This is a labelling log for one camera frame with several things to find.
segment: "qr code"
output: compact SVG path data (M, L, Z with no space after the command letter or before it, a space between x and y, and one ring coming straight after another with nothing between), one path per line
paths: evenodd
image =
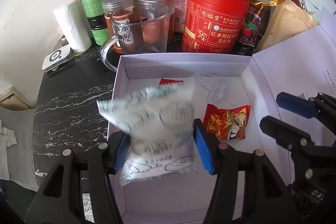
M306 96L305 96L305 94L304 94L304 93L302 93L302 94L301 94L301 95L299 95L298 97L299 97L299 98L301 98L301 99L303 99L303 100L307 100L307 99L306 99Z

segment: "black jar lid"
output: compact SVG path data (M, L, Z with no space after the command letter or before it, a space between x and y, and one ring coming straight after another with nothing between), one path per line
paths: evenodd
M91 18L88 18L87 20L89 21L90 27L96 28L96 27L105 26L107 28L104 15L97 16L97 17L91 17Z

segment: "green label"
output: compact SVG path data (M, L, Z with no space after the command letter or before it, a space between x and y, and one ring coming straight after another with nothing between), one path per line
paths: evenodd
M108 29L92 30L92 34L94 39L96 40L96 43L100 46L103 45L104 42L110 37Z
M102 0L81 0L86 17L96 17L104 14Z

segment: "glass mug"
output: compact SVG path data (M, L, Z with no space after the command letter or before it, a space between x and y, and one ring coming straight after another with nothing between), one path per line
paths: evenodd
M117 42L124 54L166 52L169 18L167 5L150 0L117 9L110 16L115 32L100 49L101 61L117 71L106 58L110 47Z

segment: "red candy wrapper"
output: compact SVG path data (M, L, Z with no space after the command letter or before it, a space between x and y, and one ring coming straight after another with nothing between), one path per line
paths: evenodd
M203 125L206 131L215 134L218 140L244 140L250 111L250 105L235 109L218 109L208 104Z
M175 81L175 80L161 78L159 85L167 85L167 84L172 84L172 83L183 83L183 81Z

